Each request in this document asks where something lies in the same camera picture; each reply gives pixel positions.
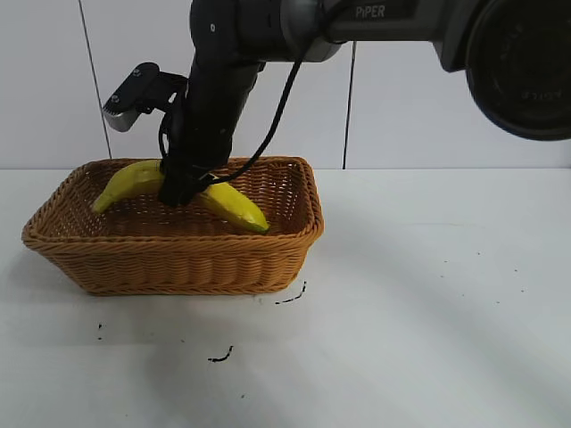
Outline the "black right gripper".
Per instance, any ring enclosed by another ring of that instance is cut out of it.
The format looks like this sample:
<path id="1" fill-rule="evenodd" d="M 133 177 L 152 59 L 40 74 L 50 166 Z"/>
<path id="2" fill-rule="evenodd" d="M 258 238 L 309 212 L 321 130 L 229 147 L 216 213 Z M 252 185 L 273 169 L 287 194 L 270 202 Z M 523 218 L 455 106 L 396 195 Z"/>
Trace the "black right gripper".
<path id="1" fill-rule="evenodd" d="M 228 162 L 233 135 L 262 62 L 192 63 L 186 88 L 177 96 L 168 125 L 168 155 L 161 162 L 159 201 L 186 206 L 215 180 L 210 171 L 196 177 L 190 168 L 217 169 Z"/>

